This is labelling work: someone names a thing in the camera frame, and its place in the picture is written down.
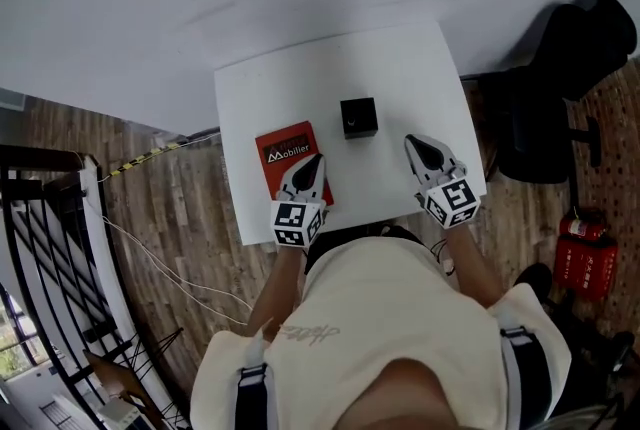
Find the white cube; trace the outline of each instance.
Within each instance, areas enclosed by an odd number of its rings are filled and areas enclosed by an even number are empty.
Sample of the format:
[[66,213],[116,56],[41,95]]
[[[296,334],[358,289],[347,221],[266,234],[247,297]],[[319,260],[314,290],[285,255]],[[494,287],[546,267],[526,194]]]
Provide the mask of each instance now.
[[309,247],[324,224],[324,204],[271,201],[271,230],[280,245]]
[[480,199],[465,178],[458,178],[427,190],[424,206],[442,227],[449,229],[472,219]]

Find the logo on book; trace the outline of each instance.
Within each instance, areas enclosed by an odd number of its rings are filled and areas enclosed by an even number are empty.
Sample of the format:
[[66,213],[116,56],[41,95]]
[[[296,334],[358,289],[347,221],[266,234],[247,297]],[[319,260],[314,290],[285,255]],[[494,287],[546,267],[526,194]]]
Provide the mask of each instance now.
[[262,148],[262,152],[267,163],[273,163],[302,153],[308,153],[309,138],[306,133],[303,133],[302,135],[297,135],[265,146]]

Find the window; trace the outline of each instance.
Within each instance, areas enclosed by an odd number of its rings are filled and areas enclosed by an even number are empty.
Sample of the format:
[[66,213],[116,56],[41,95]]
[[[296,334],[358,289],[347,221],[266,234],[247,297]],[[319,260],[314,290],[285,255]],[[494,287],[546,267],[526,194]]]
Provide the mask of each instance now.
[[48,359],[31,318],[0,286],[0,378],[7,380]]

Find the person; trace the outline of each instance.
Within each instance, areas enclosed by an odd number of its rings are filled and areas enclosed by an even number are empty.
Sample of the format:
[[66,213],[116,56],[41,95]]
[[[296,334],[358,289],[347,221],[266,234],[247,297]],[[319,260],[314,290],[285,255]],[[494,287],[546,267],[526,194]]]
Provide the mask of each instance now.
[[221,331],[209,344],[192,392],[195,430],[238,428],[238,371],[256,339],[281,430],[509,428],[505,320],[544,350],[550,415],[571,355],[531,286],[505,292],[465,224],[445,231],[450,277],[408,231],[374,234],[320,235],[295,309],[305,258],[280,248],[245,335]]

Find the black strap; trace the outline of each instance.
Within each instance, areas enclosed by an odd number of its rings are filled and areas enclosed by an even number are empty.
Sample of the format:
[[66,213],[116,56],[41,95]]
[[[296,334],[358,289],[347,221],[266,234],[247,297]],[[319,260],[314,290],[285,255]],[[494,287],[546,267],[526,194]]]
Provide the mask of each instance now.
[[501,329],[500,334],[511,343],[520,373],[520,428],[531,428],[544,421],[551,406],[547,356],[535,334],[524,327]]
[[266,371],[266,364],[240,370],[235,430],[267,430]]

